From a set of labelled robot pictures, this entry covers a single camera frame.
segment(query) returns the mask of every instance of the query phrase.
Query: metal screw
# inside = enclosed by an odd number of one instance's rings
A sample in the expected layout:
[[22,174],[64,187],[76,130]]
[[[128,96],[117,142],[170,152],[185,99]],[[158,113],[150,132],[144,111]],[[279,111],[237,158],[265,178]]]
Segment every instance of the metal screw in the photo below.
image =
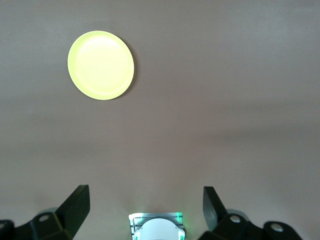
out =
[[284,229],[282,228],[282,226],[280,226],[278,223],[272,223],[272,224],[271,224],[271,228],[272,228],[273,230],[275,230],[276,232],[279,232],[279,233],[281,233],[281,232],[284,231]]
[[241,222],[240,217],[238,217],[238,216],[236,216],[236,215],[232,215],[232,216],[230,217],[230,220],[231,220],[232,222],[234,222],[235,224],[238,224],[238,223]]
[[39,218],[39,222],[44,222],[49,219],[49,215],[43,215]]

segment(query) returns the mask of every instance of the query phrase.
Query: yellow plate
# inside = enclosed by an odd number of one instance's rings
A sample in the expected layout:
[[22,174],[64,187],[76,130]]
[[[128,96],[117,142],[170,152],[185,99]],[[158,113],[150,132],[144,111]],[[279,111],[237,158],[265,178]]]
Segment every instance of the yellow plate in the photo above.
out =
[[120,38],[106,31],[90,31],[71,46],[68,70],[85,95],[109,100],[127,90],[135,67],[129,48]]

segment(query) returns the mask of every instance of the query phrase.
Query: gray wall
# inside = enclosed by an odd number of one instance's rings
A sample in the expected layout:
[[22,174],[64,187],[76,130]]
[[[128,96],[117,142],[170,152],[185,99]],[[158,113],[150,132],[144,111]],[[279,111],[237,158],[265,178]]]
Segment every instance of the gray wall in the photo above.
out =
[[[130,239],[128,214],[207,227],[203,186],[262,227],[319,239],[320,3],[311,0],[0,0],[0,219],[17,225],[89,184],[76,240]],[[82,94],[82,34],[127,43],[134,82]]]

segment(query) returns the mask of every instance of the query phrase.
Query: yellow disc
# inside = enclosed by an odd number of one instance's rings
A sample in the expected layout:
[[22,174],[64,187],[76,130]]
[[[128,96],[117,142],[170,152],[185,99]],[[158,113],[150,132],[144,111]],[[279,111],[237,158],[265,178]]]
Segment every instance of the yellow disc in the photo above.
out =
[[71,46],[68,70],[85,95],[109,100],[127,90],[135,67],[129,48],[120,38],[106,31],[90,31]]

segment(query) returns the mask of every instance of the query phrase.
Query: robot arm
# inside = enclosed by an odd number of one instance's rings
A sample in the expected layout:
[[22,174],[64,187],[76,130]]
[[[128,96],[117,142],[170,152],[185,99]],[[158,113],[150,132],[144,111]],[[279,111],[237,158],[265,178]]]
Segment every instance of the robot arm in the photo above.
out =
[[199,240],[302,240],[283,222],[268,221],[259,228],[241,214],[228,213],[211,186],[203,189],[203,214],[209,231]]
[[0,240],[72,240],[89,210],[89,186],[80,185],[55,212],[38,214],[19,227],[0,220]]

